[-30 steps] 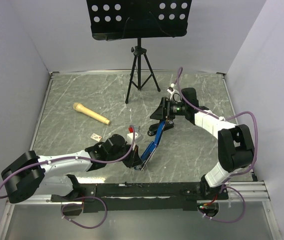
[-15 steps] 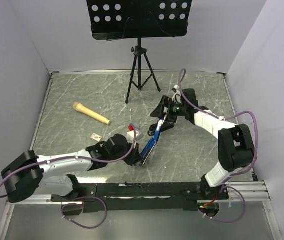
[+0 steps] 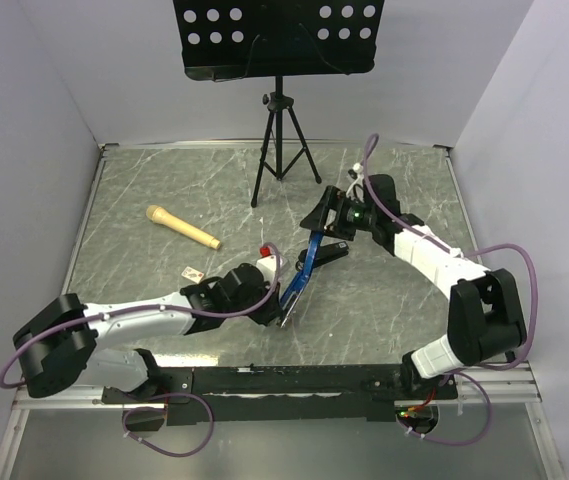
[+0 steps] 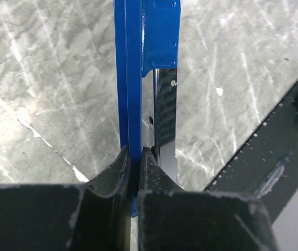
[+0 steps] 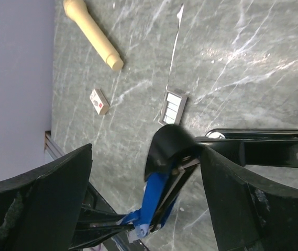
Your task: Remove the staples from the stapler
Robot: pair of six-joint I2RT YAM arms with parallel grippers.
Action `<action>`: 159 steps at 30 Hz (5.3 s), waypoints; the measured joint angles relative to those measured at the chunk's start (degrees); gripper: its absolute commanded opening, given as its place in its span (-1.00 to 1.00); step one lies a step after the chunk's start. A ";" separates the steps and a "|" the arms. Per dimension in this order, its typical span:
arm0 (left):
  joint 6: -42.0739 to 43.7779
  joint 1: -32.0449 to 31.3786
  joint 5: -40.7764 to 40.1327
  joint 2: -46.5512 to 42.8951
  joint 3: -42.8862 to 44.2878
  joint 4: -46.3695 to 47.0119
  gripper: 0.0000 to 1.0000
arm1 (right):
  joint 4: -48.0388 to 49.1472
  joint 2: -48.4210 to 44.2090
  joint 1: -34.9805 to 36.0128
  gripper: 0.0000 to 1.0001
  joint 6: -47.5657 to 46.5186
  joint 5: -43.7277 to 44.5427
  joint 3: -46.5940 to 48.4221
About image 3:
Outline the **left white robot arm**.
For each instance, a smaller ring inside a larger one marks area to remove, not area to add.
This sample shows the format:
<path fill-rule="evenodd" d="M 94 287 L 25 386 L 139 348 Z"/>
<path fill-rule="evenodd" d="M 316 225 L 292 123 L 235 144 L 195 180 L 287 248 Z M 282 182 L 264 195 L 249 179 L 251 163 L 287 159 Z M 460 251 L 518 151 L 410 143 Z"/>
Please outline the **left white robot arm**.
<path fill-rule="evenodd" d="M 278 295 L 285 269 L 285 261 L 269 255 L 149 300 L 96 304 L 75 293 L 61 295 L 13 337 L 23 384 L 36 399 L 84 384 L 151 401 L 162 387 L 152 353 L 123 351 L 121 345 L 208 332 L 237 317 L 268 326 L 282 315 Z"/>

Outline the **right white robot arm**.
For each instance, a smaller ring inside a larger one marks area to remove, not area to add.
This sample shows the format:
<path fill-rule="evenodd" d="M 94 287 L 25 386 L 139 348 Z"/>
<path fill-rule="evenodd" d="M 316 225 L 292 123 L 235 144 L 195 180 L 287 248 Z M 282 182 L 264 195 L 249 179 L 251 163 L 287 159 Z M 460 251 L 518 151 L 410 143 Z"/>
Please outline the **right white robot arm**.
<path fill-rule="evenodd" d="M 447 299 L 445 334 L 402 358 L 400 384 L 408 396 L 422 398 L 444 375 L 479 365 L 527 341 L 513 275 L 469 260 L 438 239 L 419 217 L 402 212 L 391 176 L 369 177 L 361 196 L 327 187 L 300 226 L 311 233 L 309 247 L 299 261 L 296 279 L 301 283 L 316 264 L 323 238 L 351 241 L 357 232 L 364 231 Z"/>

